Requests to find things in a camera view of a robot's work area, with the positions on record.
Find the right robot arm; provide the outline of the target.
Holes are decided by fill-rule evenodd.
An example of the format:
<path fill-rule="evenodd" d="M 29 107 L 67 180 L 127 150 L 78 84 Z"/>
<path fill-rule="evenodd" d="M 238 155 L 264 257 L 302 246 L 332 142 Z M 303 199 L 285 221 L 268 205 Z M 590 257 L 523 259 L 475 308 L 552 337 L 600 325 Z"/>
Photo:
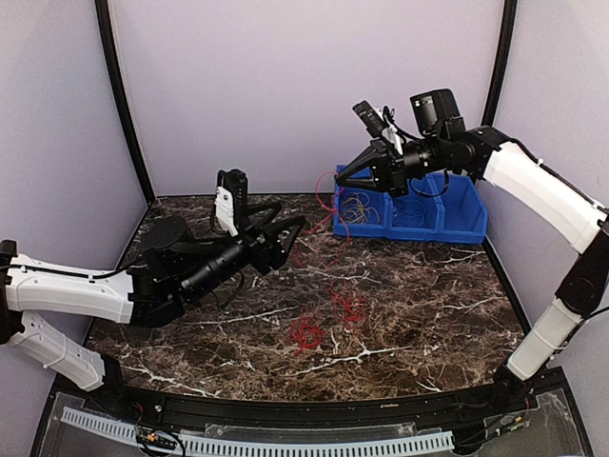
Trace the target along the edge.
<path fill-rule="evenodd" d="M 518 139 L 490 126 L 468 129 L 453 92 L 435 89 L 411 97 L 419 130 L 396 126 L 389 108 L 367 101 L 353 106 L 371 137 L 369 146 L 335 178 L 337 185 L 393 197 L 414 178 L 435 171 L 463 172 L 525 204 L 577 253 L 550 305 L 493 375 L 485 393 L 496 413 L 523 399 L 540 369 L 589 319 L 603 312 L 608 288 L 608 209 L 535 157 Z"/>

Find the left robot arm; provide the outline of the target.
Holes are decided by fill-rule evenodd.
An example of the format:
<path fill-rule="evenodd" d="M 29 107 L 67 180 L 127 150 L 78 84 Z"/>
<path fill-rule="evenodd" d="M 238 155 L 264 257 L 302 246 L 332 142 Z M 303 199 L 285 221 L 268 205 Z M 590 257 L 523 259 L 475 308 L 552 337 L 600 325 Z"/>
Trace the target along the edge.
<path fill-rule="evenodd" d="M 1 243 L 1 342 L 22 350 L 44 368 L 68 378 L 114 415 L 134 407 L 119 362 L 83 348 L 51 326 L 41 311 L 104 319 L 136 328 L 161 328 L 245 267 L 266 275 L 281 268 L 305 225 L 303 216 L 279 219 L 278 202 L 214 204 L 210 223 L 218 234 L 196 238 L 187 221 L 154 222 L 142 253 L 124 268 L 79 270 L 36 261 Z"/>

